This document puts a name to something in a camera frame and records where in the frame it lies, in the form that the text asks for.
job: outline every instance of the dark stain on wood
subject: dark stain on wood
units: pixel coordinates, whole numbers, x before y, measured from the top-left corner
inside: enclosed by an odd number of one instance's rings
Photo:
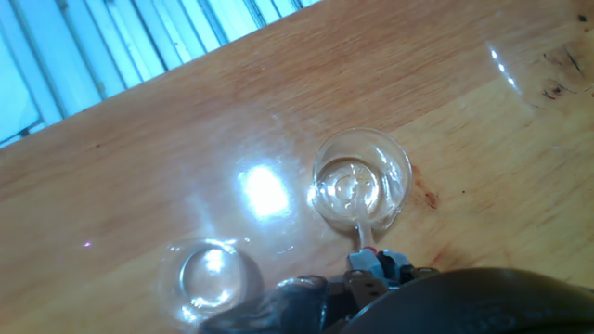
[[[547,54],[543,54],[542,55],[549,63],[554,64],[554,65],[559,65],[559,66],[563,66],[563,64],[556,58],[550,58],[549,56],[547,56]]]
[[[432,209],[437,209],[437,200],[439,199],[439,195],[428,192],[425,194],[425,198],[427,199],[427,204],[429,204]]]
[[[572,57],[572,55],[569,53],[569,51],[567,51],[567,47],[565,47],[565,45],[563,46],[563,50],[565,50],[565,54],[567,54],[567,57],[572,62],[575,69],[579,72],[579,74],[582,76],[582,78],[586,78],[584,76],[584,73],[582,72],[582,69],[580,69],[579,66],[577,65],[577,62],[575,61],[574,57]]]
[[[561,90],[564,90],[564,91],[569,92],[571,94],[577,94],[577,92],[574,92],[573,90],[565,87],[564,85],[560,84],[558,81],[556,81],[556,80],[551,80],[551,81],[554,84],[556,84],[556,87],[555,87],[555,89],[553,89],[553,92],[555,92],[555,93],[558,93],[559,92],[560,93]]]
[[[511,254],[507,250],[504,250],[503,256],[505,257],[505,261],[508,263],[508,267],[513,268],[513,264],[511,264]]]
[[[550,98],[550,99],[552,99],[552,100],[556,99],[555,97],[551,96],[551,95],[549,94],[549,92],[547,92],[546,90],[542,92],[542,95],[543,95],[544,97],[546,97],[546,98]]]
[[[448,243],[447,245],[445,245],[438,253],[437,256],[435,256],[433,258],[433,261],[431,261],[431,263],[429,263],[430,267],[435,266],[440,260],[442,260],[444,258],[444,255],[446,255],[446,253],[449,251],[449,247],[450,244]]]

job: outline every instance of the wood grain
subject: wood grain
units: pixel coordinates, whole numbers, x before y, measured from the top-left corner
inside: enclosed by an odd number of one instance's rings
[[[3,148],[0,331],[174,331],[152,287],[180,238],[236,240],[267,287],[341,273],[353,241],[306,194],[352,126],[414,166],[381,247],[594,287],[592,21],[586,1],[324,0]],[[284,214],[254,214],[258,166]]]

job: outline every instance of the wooden table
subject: wooden table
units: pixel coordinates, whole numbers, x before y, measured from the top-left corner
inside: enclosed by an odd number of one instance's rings
[[[324,0],[2,149],[0,332],[173,331],[151,289],[180,238],[235,242],[267,287],[340,274],[354,243],[306,194],[352,126],[413,164],[381,247],[594,287],[587,4]],[[282,210],[258,208],[257,169]]]

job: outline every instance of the glass petri dish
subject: glass petri dish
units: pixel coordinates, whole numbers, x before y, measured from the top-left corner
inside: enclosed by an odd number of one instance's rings
[[[374,230],[385,230],[407,203],[412,168],[405,150],[391,136],[371,128],[340,131],[314,160],[314,206],[334,227],[356,226],[354,196],[363,196]]]
[[[156,294],[177,328],[193,330],[209,317],[244,302],[247,279],[237,251],[214,239],[179,240],[161,261]]]

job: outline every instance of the clear glass dish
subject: clear glass dish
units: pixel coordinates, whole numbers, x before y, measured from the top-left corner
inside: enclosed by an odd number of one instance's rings
[[[355,193],[364,197],[374,230],[385,230],[406,204],[412,169],[405,150],[389,135],[371,128],[340,131],[314,161],[314,206],[333,226],[356,226]]]
[[[161,261],[156,294],[172,324],[193,330],[245,300],[247,277],[241,256],[214,239],[173,242]]]

